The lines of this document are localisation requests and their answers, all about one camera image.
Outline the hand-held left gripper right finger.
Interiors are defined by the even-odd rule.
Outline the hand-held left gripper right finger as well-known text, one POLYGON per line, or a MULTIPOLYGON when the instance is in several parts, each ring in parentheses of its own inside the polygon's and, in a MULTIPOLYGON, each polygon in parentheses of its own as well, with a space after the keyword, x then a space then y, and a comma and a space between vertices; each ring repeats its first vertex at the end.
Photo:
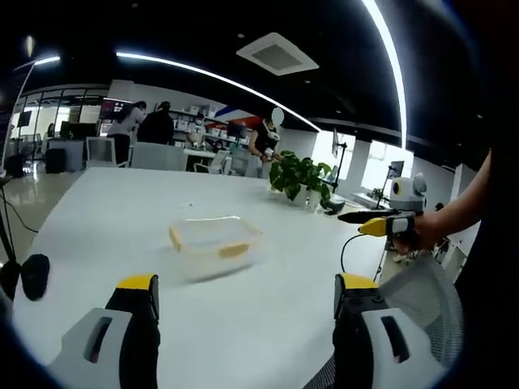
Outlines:
POLYGON ((365 277, 335 276, 333 388, 432 388, 444 373, 431 341, 365 277))

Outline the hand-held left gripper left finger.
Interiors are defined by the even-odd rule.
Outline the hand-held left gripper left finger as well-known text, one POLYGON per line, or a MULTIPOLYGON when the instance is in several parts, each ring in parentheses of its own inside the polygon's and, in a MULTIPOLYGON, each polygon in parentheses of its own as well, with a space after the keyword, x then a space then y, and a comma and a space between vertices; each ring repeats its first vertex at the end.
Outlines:
POLYGON ((159 277, 122 280, 103 308, 93 308, 62 336, 48 365, 65 388, 156 388, 159 277))

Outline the person's right hand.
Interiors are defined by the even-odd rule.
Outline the person's right hand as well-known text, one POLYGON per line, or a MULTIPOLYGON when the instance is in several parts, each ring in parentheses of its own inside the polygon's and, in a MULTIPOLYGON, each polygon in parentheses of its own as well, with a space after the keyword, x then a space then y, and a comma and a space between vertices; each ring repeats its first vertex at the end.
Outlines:
POLYGON ((414 218, 414 232, 409 236, 400 236, 392 240, 398 254, 431 249, 442 238, 440 213, 425 212, 414 218))

